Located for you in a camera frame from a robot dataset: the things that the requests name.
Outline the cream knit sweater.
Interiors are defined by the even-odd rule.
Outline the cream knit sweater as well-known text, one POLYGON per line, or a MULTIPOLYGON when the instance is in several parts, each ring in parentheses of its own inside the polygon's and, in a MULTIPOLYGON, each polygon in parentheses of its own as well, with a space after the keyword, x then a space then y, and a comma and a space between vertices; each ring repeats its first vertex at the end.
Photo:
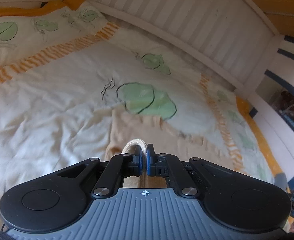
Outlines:
POLYGON ((181 161, 199 157, 230 170, 234 169, 231 158, 203 136, 185 134, 160 116, 130 114, 122 106, 112 109, 105 159, 110 160, 124 150, 134 153, 139 146, 146 157, 147 144, 152 144, 156 153, 173 154, 181 161))

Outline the white wooden bed frame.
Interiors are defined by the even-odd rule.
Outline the white wooden bed frame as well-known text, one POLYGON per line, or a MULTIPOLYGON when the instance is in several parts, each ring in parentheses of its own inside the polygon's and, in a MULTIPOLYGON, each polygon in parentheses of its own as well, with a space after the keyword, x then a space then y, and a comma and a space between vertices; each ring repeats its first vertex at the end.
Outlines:
MULTIPOLYGON (((0 0, 38 7, 51 0, 0 0)), ((207 66, 254 107, 254 119, 288 178, 294 131, 258 95, 264 74, 294 90, 294 0, 89 0, 103 13, 144 29, 207 66)))

